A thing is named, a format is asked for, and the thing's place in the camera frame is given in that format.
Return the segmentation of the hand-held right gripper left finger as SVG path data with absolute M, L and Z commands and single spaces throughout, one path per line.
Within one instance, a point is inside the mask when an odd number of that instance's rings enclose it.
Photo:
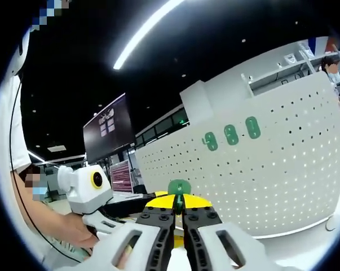
M 78 265 L 79 270 L 119 270 L 118 262 L 133 238 L 136 243 L 124 270 L 167 270 L 174 248 L 175 195 L 151 200 L 136 222 L 126 223 L 99 241 L 92 256 Z

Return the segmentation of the person's left hand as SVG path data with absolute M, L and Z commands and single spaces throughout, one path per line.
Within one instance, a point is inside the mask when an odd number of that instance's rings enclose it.
M 49 236 L 85 249 L 93 248 L 98 243 L 98 238 L 87 229 L 80 215 L 75 213 L 54 215 L 54 221 L 50 223 Z

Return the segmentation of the person's right hand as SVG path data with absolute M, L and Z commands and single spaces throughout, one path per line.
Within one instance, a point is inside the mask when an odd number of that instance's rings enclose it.
M 133 251 L 133 248 L 134 248 L 133 244 L 128 244 L 124 248 L 124 250 L 122 251 L 122 254 L 121 254 L 119 260 L 117 261 L 117 264 L 116 264 L 116 268 L 117 269 L 119 269 L 119 270 L 124 270 L 125 269 L 126 263 L 128 261 L 128 258 L 130 256 L 130 254 Z

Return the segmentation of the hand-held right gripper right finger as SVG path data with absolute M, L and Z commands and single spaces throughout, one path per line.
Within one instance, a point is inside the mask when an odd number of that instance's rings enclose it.
M 211 203 L 184 194 L 182 224 L 184 248 L 192 270 L 273 270 L 264 245 L 231 222 L 223 223 Z

